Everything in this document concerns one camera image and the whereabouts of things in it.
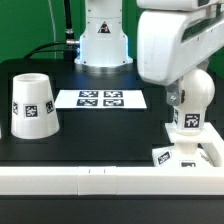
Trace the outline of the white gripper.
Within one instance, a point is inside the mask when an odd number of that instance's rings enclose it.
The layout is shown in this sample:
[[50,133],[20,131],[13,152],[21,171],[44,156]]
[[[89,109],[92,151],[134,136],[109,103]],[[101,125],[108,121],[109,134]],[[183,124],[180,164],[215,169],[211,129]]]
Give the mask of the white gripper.
[[167,104],[178,106],[185,97],[180,77],[224,47],[224,0],[136,3],[144,10],[137,29],[138,73],[166,86]]

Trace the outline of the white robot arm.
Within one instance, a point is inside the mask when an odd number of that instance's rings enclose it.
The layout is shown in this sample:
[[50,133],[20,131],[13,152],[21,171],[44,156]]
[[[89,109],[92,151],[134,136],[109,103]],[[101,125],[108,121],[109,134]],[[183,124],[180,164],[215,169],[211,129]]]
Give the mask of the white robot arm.
[[[224,0],[136,0],[137,68],[141,78],[163,85],[177,106],[178,81],[224,47]],[[85,0],[86,28],[80,37],[79,67],[112,72],[132,63],[122,30],[122,0]]]

